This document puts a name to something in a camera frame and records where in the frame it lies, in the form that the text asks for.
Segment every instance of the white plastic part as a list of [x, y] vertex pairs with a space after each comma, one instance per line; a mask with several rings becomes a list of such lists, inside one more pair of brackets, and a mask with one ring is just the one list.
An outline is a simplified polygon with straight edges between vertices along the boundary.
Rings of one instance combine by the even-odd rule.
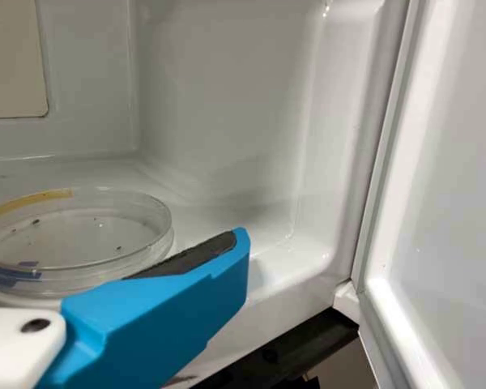
[[360, 303], [351, 281], [337, 286], [333, 308], [348, 316], [353, 322], [360, 323]]
[[425, 2], [413, 54], [363, 319], [395, 387], [486, 388], [486, 1]]
[[[33, 319], [47, 327], [22, 332]], [[65, 320], [50, 310], [0, 308], [0, 389], [34, 387], [65, 343]]]

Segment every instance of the microwave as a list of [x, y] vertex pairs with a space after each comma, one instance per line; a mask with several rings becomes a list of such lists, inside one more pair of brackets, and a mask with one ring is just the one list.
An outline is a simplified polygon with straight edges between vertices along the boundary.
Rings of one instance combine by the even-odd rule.
[[[239, 288], [242, 307], [205, 330], [168, 372], [193, 378], [169, 387], [332, 306], [359, 325], [379, 387], [486, 388], [486, 1], [11, 4], [0, 5], [0, 216], [95, 188], [140, 207], [136, 195], [158, 199], [173, 226], [162, 255], [248, 234], [245, 283], [194, 293], [218, 304]], [[130, 225], [115, 239], [129, 241]], [[62, 245], [104, 255], [83, 226], [69, 231]], [[45, 228], [48, 245], [57, 233]], [[32, 259], [22, 242], [4, 250], [38, 278], [0, 284], [0, 387], [36, 385], [69, 336], [62, 295], [45, 295], [36, 269], [72, 259]], [[119, 296], [120, 310], [135, 304]], [[55, 332], [15, 348], [24, 335], [8, 323], [33, 311]], [[42, 344], [49, 357], [21, 375]]]

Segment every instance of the open door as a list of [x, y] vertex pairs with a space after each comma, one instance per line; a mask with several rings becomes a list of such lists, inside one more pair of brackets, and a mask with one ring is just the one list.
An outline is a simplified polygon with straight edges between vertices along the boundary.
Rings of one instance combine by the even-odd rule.
[[411, 4], [353, 281], [382, 389], [486, 388], [486, 1]]

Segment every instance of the petri dish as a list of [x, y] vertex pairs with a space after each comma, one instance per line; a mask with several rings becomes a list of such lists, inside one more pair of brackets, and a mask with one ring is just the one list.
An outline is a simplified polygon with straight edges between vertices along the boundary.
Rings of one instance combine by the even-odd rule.
[[65, 188], [0, 205], [0, 293], [57, 299], [162, 261], [171, 212], [148, 194]]

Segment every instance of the petri dish lid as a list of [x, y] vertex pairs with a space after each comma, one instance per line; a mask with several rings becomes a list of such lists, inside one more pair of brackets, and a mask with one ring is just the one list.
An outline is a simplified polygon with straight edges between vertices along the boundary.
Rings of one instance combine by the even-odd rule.
[[0, 292], [60, 298], [163, 260], [171, 212], [148, 194], [47, 190], [0, 205]]

